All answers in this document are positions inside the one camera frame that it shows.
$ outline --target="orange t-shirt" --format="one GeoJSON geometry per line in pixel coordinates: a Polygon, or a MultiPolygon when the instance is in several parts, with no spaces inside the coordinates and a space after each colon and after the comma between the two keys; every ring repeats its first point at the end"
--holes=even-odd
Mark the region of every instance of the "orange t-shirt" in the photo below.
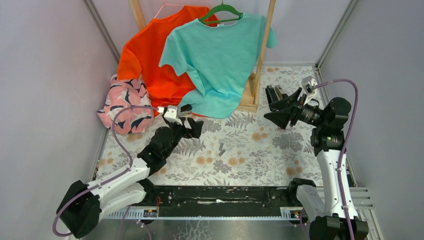
{"type": "MultiPolygon", "coordinates": [[[[205,16],[209,10],[206,6],[184,6],[173,15],[152,19],[123,47],[118,80],[137,79],[141,74],[153,107],[178,105],[196,87],[187,73],[177,76],[170,65],[159,67],[165,41],[173,29],[205,16]]],[[[213,15],[207,21],[216,20],[213,15]]]]}

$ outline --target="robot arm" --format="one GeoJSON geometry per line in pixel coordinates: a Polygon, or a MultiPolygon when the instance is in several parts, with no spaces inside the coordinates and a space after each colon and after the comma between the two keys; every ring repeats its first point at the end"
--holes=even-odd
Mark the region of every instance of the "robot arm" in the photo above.
{"type": "Polygon", "coordinates": [[[368,225],[360,221],[353,205],[351,193],[347,187],[346,154],[342,153],[345,143],[344,124],[349,118],[351,104],[344,98],[335,97],[324,108],[308,105],[316,94],[313,86],[317,82],[313,77],[303,79],[302,86],[307,94],[300,96],[302,88],[278,101],[270,102],[271,112],[264,117],[281,129],[294,126],[302,121],[314,126],[310,143],[314,147],[324,186],[324,202],[318,196],[316,185],[312,180],[295,178],[288,187],[289,193],[302,204],[311,223],[309,237],[311,240],[349,239],[348,224],[352,225],[356,240],[363,240],[368,234],[368,225]]]}
{"type": "Polygon", "coordinates": [[[66,192],[56,213],[63,211],[60,219],[76,238],[93,230],[109,214],[131,204],[150,205],[156,197],[155,186],[147,179],[159,171],[182,138],[199,138],[202,121],[187,118],[190,128],[184,126],[183,117],[191,106],[159,107],[168,127],[159,127],[150,143],[133,160],[132,166],[122,167],[100,179],[84,184],[78,180],[66,192]]]}

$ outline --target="gray wall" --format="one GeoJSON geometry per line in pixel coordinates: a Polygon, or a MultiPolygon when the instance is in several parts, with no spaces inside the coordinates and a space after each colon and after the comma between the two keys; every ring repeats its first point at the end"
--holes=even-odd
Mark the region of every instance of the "gray wall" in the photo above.
{"type": "MultiPolygon", "coordinates": [[[[423,238],[423,13],[423,0],[360,1],[322,67],[358,85],[347,149],[388,240],[423,238]]],[[[354,99],[347,83],[328,91],[354,99]]]]}
{"type": "Polygon", "coordinates": [[[82,0],[0,1],[0,239],[58,239],[56,208],[89,179],[116,67],[82,0]]]}
{"type": "MultiPolygon", "coordinates": [[[[161,0],[139,0],[146,22],[161,8],[161,0]]],[[[278,45],[265,54],[264,63],[315,63],[323,53],[350,0],[277,0],[271,27],[278,45]]],[[[139,29],[128,0],[93,0],[117,49],[121,52],[139,29]]],[[[221,0],[166,0],[168,4],[208,6],[221,0]]],[[[269,0],[224,0],[239,12],[267,15],[269,0]]],[[[165,6],[157,16],[164,18],[180,7],[165,6]]],[[[232,14],[218,13],[219,19],[232,14]]]]}

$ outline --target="green hanger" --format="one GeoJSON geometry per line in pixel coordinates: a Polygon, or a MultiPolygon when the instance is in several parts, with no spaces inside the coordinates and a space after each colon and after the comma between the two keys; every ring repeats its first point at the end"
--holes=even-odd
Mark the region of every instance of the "green hanger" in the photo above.
{"type": "Polygon", "coordinates": [[[224,0],[222,0],[221,4],[218,6],[213,7],[204,17],[199,18],[199,21],[203,24],[217,24],[217,23],[223,23],[223,22],[230,22],[230,21],[236,21],[240,20],[243,16],[242,12],[237,11],[233,6],[224,4],[224,0]],[[238,18],[232,18],[232,19],[226,19],[226,20],[218,20],[218,21],[207,21],[206,19],[211,17],[212,15],[216,14],[217,12],[227,11],[234,15],[237,15],[238,18]]]}

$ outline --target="floral pattern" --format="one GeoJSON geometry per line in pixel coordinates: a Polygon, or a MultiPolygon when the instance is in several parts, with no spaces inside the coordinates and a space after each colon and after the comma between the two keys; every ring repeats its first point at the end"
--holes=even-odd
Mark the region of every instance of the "floral pattern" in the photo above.
{"type": "MultiPolygon", "coordinates": [[[[196,121],[204,121],[200,139],[182,139],[167,164],[150,180],[156,185],[287,186],[299,177],[322,186],[321,170],[309,143],[312,126],[299,121],[282,130],[264,118],[270,111],[265,96],[267,85],[280,85],[290,95],[301,87],[303,78],[313,74],[310,66],[263,67],[257,113],[235,111],[226,119],[193,116],[196,121]]],[[[136,157],[162,126],[166,124],[156,117],[146,133],[117,137],[136,157]]],[[[128,161],[109,132],[97,178],[128,161]]]]}

